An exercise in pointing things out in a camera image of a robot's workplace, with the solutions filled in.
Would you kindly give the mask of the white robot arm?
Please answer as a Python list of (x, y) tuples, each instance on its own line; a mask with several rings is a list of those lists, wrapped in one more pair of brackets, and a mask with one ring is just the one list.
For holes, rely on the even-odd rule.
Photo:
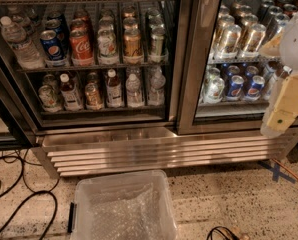
[(279, 57), (282, 64), (292, 69), (285, 79), (276, 80), (265, 110), (260, 132), (275, 138), (298, 117), (298, 11), (281, 34), (273, 37), (259, 51), (264, 57)]

